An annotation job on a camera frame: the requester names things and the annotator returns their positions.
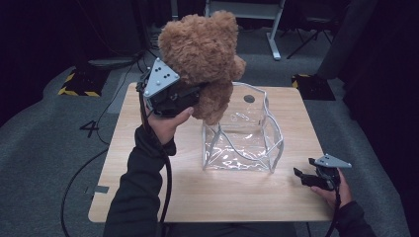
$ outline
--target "metal bracket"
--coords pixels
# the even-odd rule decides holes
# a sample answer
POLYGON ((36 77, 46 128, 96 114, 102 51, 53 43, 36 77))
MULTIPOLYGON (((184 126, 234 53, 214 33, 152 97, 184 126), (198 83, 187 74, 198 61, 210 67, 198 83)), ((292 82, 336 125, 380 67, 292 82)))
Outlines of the metal bracket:
POLYGON ((352 168, 351 163, 347 163, 329 154, 325 154, 314 161, 314 164, 327 168, 352 168))
POLYGON ((180 80, 179 75, 157 57, 144 90, 144 98, 149 99, 178 80, 180 80))

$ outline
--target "finger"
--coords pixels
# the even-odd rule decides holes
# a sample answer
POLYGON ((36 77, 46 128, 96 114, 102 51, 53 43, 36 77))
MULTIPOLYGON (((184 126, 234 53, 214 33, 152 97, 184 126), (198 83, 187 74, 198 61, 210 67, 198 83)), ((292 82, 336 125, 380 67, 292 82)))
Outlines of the finger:
POLYGON ((176 115, 173 118, 173 121, 176 123, 176 125, 180 125, 184 123, 188 118, 191 116, 191 114, 194 113, 194 108, 188 107, 184 109, 182 112, 180 112, 178 115, 176 115))
POLYGON ((339 177, 341 179, 341 184, 348 185, 348 183, 346 182, 345 176, 343 175, 342 171, 339 168, 338 168, 338 172, 339 172, 339 177))
POLYGON ((330 191, 322 190, 316 186, 313 186, 310 189, 322 198, 326 198, 327 200, 334 199, 334 195, 330 191))

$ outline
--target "black sleeve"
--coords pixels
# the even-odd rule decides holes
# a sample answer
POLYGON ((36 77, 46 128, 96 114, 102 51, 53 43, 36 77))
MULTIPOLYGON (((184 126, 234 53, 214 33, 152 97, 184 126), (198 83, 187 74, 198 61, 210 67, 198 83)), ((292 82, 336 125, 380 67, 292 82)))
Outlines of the black sleeve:
POLYGON ((154 236, 160 208, 160 170, 166 154, 174 155, 173 139, 162 146, 141 126, 135 131, 135 147, 129 154, 127 172, 121 176, 108 212, 104 236, 154 236))
POLYGON ((339 209, 336 229, 341 237, 376 236, 364 219, 363 209, 355 201, 351 201, 339 209))

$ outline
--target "teddy bear ear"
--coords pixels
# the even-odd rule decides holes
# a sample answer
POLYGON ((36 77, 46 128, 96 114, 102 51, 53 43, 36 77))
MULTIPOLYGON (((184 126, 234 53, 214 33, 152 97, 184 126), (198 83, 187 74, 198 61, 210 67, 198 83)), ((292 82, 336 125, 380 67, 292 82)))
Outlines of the teddy bear ear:
POLYGON ((216 23, 222 27, 229 29, 230 31, 237 32, 237 22, 235 16, 226 11, 216 11, 211 16, 212 19, 216 21, 216 23))

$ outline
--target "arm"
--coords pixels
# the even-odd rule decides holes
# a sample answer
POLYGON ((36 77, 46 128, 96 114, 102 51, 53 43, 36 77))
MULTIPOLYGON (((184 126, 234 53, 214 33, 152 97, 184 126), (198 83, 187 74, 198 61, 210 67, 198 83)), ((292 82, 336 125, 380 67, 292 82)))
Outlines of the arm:
POLYGON ((166 154, 174 155, 176 127, 186 121, 191 108, 175 118, 148 119, 155 135, 141 126, 135 131, 135 147, 128 157, 127 171, 121 176, 118 189, 108 212, 104 236, 154 236, 160 208, 162 178, 166 154))
MULTIPOLYGON (((340 170, 339 175, 341 179, 339 188, 341 204, 339 206, 339 211, 337 212, 338 216, 336 223, 336 229, 339 231, 339 235, 342 237, 376 236, 373 229, 364 219, 363 209, 352 200, 351 190, 340 170)), ((332 208, 335 207, 335 192, 325 191, 319 187, 311 187, 311 190, 325 198, 332 208)))

